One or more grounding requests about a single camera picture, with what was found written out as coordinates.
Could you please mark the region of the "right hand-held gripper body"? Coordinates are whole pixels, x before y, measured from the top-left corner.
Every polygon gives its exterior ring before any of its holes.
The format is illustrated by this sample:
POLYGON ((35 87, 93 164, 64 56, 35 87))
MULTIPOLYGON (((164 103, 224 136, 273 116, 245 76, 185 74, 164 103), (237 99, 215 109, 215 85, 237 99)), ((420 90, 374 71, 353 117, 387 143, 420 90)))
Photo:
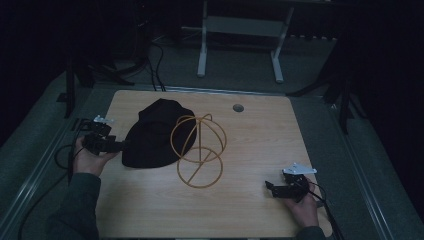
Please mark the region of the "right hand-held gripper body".
POLYGON ((293 163, 291 166, 282 170, 285 184, 275 186, 271 190, 279 192, 279 198, 292 199, 299 202, 309 192, 309 182, 307 174, 315 174, 317 170, 302 164, 293 163))

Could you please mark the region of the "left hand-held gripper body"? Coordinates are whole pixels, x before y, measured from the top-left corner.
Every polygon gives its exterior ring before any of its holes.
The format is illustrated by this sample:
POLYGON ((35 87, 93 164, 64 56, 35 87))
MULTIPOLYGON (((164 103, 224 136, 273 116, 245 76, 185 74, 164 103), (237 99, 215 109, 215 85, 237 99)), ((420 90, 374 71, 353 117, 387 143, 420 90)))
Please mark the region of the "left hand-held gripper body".
POLYGON ((123 150, 123 143, 111 135, 111 120, 96 116, 94 119, 83 119, 80 124, 82 131, 87 131, 82 141, 82 147, 92 154, 117 153, 123 150))

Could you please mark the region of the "black hat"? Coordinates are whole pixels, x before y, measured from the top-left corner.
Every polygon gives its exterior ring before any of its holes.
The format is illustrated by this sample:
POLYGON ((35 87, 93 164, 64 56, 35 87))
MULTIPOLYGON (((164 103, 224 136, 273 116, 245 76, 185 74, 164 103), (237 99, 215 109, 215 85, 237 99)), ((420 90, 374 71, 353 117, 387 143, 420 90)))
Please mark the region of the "black hat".
POLYGON ((130 168, 159 168, 180 159, 193 146, 197 131, 194 113, 175 100, 158 99, 138 113, 129 130, 122 164, 130 168))

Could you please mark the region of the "gold wire hat stand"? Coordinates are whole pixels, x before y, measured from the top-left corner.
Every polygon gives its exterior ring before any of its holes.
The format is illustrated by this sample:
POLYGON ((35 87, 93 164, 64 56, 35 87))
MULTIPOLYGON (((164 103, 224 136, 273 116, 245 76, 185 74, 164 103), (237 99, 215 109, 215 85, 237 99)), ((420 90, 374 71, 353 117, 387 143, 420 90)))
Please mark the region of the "gold wire hat stand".
POLYGON ((211 114, 202 117, 183 115, 171 131, 171 149, 178 157, 176 172, 180 180, 195 189, 215 185, 224 172, 222 154, 227 147, 227 134, 211 114), (188 136, 182 147, 176 144, 176 134, 183 127, 188 136))

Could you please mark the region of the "person's left hand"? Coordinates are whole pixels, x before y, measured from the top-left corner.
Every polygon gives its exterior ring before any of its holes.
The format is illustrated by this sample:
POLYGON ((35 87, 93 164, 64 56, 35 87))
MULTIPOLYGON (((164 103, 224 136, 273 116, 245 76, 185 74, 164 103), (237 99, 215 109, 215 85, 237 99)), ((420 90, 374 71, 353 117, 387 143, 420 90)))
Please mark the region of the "person's left hand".
POLYGON ((83 147, 84 138, 80 137, 75 142, 75 157, 73 173, 87 173, 99 177, 106 164, 117 156, 117 153, 95 155, 83 147))

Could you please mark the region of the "person's right hand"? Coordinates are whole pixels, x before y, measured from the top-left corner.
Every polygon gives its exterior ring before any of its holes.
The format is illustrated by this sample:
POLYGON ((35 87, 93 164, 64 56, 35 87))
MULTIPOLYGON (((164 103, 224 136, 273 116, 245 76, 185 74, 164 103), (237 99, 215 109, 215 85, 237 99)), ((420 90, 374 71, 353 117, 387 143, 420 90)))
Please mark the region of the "person's right hand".
POLYGON ((319 226, 317 204, 313 196, 314 190, 314 185, 309 183, 308 194, 299 202, 292 199, 283 200, 283 203, 289 209, 296 223, 301 228, 319 226))

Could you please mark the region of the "black tripod stand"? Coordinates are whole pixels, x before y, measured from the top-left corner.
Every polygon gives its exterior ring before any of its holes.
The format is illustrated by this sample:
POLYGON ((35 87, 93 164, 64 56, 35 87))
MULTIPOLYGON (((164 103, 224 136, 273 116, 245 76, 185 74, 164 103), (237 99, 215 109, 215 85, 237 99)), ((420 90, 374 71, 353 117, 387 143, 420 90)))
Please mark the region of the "black tripod stand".
POLYGON ((322 99, 326 104, 335 104, 340 99, 338 124, 342 132, 347 134, 347 120, 352 117, 349 106, 355 76, 355 61, 356 58, 349 52, 349 47, 337 42, 320 70, 317 79, 306 87, 287 93, 287 96, 300 97, 327 85, 328 88, 322 99))
POLYGON ((76 81, 78 79, 82 87, 92 88, 95 84, 93 73, 97 72, 112 80, 119 85, 132 86, 129 82, 120 77, 120 75, 107 67, 101 65, 87 54, 68 54, 66 56, 65 68, 65 91, 57 99, 58 102, 66 104, 64 118, 71 116, 76 107, 76 81))

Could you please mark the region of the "white metal table frame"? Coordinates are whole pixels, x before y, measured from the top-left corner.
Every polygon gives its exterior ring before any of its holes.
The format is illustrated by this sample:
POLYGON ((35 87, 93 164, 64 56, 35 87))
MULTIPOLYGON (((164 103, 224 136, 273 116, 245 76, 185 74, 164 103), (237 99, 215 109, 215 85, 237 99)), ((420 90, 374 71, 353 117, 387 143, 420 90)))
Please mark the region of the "white metal table frame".
POLYGON ((200 50, 196 69, 205 77, 208 50, 212 41, 229 47, 248 48, 260 45, 270 49, 275 81, 284 81, 280 54, 287 38, 295 7, 274 4, 274 0, 188 0, 194 7, 185 13, 195 16, 194 30, 200 33, 200 50))

